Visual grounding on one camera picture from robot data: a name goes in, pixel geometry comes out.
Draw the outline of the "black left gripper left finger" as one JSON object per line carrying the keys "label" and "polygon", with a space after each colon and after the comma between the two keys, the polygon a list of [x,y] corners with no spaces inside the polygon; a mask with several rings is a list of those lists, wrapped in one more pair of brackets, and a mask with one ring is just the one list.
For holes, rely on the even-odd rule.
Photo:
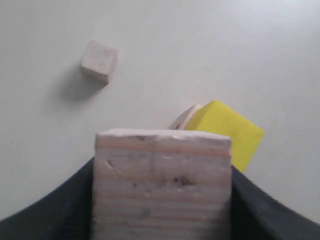
{"label": "black left gripper left finger", "polygon": [[46,197],[0,222],[2,240],[88,240],[94,161]]}

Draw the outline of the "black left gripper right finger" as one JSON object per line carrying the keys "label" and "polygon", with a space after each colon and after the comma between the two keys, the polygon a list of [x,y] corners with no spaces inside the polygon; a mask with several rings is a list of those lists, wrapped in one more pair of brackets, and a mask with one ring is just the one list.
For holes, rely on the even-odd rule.
{"label": "black left gripper right finger", "polygon": [[232,240],[320,240],[320,225],[281,204],[232,167]]}

